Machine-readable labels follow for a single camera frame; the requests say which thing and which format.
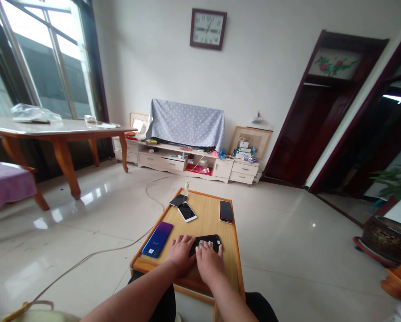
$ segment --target coffee table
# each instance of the coffee table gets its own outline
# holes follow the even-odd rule
[[[175,197],[183,192],[184,189],[180,188]],[[235,222],[230,225],[219,220],[220,200],[228,201],[232,204],[232,201],[229,199],[189,190],[187,202],[195,212],[197,219],[188,223],[184,221],[184,218],[182,218],[176,207],[168,205],[132,259],[130,263],[131,269],[142,273],[148,273],[163,263],[168,256],[171,240],[176,239],[179,235],[194,235],[198,237],[217,234],[224,248],[223,260],[226,276],[230,279],[233,287],[240,293],[242,298],[245,299],[244,281],[242,278],[242,267],[241,259],[239,257]],[[146,256],[142,254],[141,251],[161,221],[172,224],[173,229],[159,258]],[[176,285],[175,289],[179,292],[200,299],[206,303],[215,304],[214,300],[208,300],[207,298],[211,297],[212,293],[200,278],[196,265],[194,265],[184,277],[176,279],[174,285]],[[216,316],[218,313],[216,306],[214,312],[214,315]]]

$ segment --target hand sanitizer bottle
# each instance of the hand sanitizer bottle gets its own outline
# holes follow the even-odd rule
[[[188,183],[191,181],[186,181],[186,186],[184,187],[184,196],[188,197]]]

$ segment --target plant pot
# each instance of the plant pot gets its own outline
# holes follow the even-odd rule
[[[401,263],[401,223],[374,216],[364,228],[361,241],[384,258]]]

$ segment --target hand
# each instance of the hand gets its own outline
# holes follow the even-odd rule
[[[214,280],[225,276],[223,261],[223,245],[218,248],[218,254],[211,243],[202,243],[196,247],[197,267],[200,277],[206,285],[210,286]]]
[[[170,249],[166,261],[173,262],[178,269],[178,276],[183,276],[194,264],[196,258],[189,257],[191,246],[196,239],[195,236],[179,235],[170,242]]]

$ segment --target human arm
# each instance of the human arm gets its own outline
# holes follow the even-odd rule
[[[196,247],[200,277],[215,298],[224,321],[258,321],[224,273],[223,245],[218,254],[209,243]]]
[[[172,240],[163,264],[101,303],[81,322],[148,321],[173,280],[193,266],[195,257],[190,258],[189,252],[194,240],[188,235]]]

